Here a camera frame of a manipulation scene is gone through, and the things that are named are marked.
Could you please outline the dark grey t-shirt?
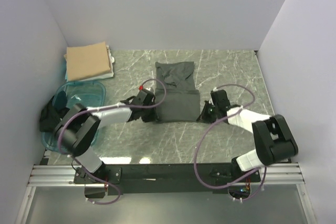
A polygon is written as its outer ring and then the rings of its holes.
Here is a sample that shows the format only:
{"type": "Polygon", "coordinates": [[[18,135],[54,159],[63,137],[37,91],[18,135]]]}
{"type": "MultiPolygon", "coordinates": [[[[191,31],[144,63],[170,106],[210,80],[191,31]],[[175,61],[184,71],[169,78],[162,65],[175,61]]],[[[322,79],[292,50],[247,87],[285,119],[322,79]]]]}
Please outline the dark grey t-shirt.
{"type": "Polygon", "coordinates": [[[162,104],[157,106],[157,120],[166,122],[195,122],[200,115],[200,93],[193,78],[195,63],[155,63],[156,78],[166,87],[163,90],[158,82],[155,98],[162,104]]]}

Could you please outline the clear blue plastic bin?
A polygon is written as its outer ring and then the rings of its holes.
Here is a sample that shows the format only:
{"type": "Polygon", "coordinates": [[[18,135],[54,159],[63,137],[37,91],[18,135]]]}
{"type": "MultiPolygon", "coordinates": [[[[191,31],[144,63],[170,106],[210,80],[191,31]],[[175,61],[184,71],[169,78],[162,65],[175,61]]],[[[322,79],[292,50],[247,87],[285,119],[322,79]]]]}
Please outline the clear blue plastic bin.
{"type": "Polygon", "coordinates": [[[61,85],[48,102],[49,108],[42,115],[50,112],[65,113],[65,108],[71,108],[80,103],[84,106],[102,106],[106,98],[106,88],[98,81],[69,81],[61,85]]]}

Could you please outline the folded tan t-shirt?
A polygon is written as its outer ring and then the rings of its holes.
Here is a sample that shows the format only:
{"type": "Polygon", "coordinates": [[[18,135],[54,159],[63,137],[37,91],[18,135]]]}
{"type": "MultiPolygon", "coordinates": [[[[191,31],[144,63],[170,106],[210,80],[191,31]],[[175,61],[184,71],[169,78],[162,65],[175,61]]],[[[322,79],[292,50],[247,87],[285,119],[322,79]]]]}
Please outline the folded tan t-shirt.
{"type": "Polygon", "coordinates": [[[105,42],[80,47],[67,47],[67,78],[69,81],[89,79],[111,72],[105,42]]]}

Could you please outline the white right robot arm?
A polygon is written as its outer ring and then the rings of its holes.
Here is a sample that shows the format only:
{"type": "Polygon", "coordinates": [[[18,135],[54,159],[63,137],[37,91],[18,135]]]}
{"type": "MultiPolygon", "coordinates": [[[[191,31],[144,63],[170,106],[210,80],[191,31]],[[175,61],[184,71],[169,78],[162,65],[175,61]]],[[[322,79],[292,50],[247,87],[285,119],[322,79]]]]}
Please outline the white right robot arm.
{"type": "Polygon", "coordinates": [[[260,114],[238,104],[232,104],[225,90],[211,91],[211,99],[205,101],[198,122],[214,123],[227,117],[225,123],[240,127],[254,137],[255,149],[237,158],[230,169],[235,181],[241,182],[249,171],[272,165],[298,154],[298,145],[282,115],[260,114]]]}

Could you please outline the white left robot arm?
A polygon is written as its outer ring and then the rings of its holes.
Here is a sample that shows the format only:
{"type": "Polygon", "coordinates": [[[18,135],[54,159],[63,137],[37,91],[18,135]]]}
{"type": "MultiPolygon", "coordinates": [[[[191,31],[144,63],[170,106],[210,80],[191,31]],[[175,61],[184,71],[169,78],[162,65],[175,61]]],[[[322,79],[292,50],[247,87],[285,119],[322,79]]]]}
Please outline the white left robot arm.
{"type": "Polygon", "coordinates": [[[101,107],[85,107],[78,103],[62,118],[54,129],[57,146],[62,154],[69,154],[91,182],[99,183],[108,173],[106,165],[91,147],[96,131],[110,124],[128,123],[137,119],[143,122],[154,120],[155,96],[142,89],[136,96],[117,104],[101,107]]]}

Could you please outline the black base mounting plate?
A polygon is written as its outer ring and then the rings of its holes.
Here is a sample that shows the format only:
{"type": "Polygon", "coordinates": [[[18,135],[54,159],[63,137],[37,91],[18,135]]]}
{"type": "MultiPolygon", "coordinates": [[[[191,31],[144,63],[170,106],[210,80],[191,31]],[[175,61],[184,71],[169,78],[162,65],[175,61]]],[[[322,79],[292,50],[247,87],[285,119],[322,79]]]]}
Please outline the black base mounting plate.
{"type": "MultiPolygon", "coordinates": [[[[211,186],[225,185],[245,174],[233,163],[200,163],[197,171],[211,186]]],[[[105,172],[98,178],[117,185],[122,194],[227,193],[224,189],[212,190],[203,186],[195,176],[193,164],[107,164],[105,172]]]]}

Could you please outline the aluminium extrusion rail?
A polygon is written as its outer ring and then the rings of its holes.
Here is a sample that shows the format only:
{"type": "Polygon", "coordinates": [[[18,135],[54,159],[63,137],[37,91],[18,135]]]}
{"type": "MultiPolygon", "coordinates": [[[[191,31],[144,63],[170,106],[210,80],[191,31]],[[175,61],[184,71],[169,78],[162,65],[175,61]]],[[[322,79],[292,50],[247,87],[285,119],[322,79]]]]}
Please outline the aluminium extrusion rail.
{"type": "MultiPolygon", "coordinates": [[[[70,165],[35,165],[33,166],[27,186],[74,186],[74,178],[75,170],[70,165]]],[[[297,163],[282,163],[267,168],[266,185],[300,185],[304,183],[304,177],[297,163]]]]}

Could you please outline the black t-shirt in bin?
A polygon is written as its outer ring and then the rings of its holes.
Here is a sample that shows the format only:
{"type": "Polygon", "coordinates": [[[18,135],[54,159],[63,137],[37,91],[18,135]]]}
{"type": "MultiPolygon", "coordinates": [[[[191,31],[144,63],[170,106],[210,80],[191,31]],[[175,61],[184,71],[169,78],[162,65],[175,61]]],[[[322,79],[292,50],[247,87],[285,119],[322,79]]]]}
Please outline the black t-shirt in bin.
{"type": "Polygon", "coordinates": [[[68,111],[67,101],[53,104],[53,100],[51,99],[40,113],[39,130],[41,132],[53,132],[54,128],[60,123],[68,111]]]}

